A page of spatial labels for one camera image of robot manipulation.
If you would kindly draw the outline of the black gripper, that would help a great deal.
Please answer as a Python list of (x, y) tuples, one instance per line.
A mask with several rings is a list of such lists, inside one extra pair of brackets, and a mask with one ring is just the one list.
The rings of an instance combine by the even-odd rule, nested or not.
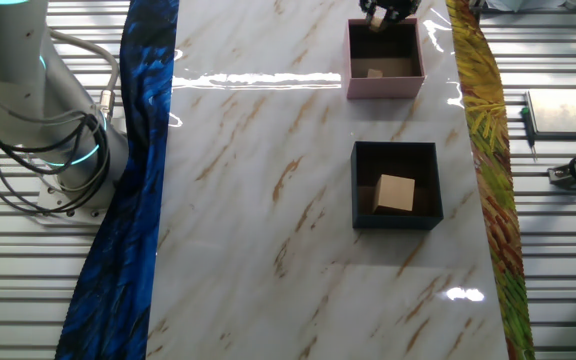
[(385, 20), (398, 23), (414, 15), (420, 2), (421, 0), (360, 0), (359, 5), (367, 23), (375, 19), (378, 5), (386, 10)]

